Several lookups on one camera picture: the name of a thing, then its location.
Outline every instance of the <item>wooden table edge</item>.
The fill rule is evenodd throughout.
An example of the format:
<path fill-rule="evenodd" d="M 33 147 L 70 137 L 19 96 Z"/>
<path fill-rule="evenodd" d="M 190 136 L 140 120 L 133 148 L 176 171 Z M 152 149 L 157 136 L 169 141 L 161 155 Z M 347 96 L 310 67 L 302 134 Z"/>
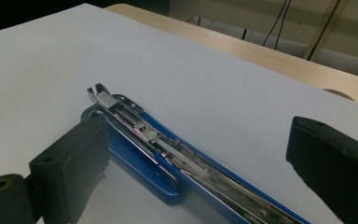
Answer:
<path fill-rule="evenodd" d="M 358 102 L 358 76 L 125 4 L 105 9 Z"/>

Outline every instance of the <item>stapler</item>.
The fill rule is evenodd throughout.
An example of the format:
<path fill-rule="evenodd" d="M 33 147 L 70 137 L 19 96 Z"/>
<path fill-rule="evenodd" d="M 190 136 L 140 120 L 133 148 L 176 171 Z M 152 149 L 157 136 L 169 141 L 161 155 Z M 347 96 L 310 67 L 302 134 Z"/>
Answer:
<path fill-rule="evenodd" d="M 81 119 L 104 117 L 112 160 L 163 202 L 199 194 L 232 223 L 308 223 L 170 132 L 139 105 L 102 85 L 88 89 L 93 106 Z"/>

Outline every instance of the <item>white surface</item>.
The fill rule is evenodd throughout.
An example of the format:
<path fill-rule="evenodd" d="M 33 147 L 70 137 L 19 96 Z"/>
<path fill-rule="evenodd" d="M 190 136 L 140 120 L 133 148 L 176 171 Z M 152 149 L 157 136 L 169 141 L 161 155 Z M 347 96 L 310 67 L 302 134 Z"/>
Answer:
<path fill-rule="evenodd" d="M 0 175 L 28 175 L 98 82 L 308 221 L 339 222 L 284 156 L 293 116 L 358 139 L 358 104 L 87 5 L 0 31 Z M 193 194 L 168 206 L 106 172 L 79 223 L 225 222 Z"/>

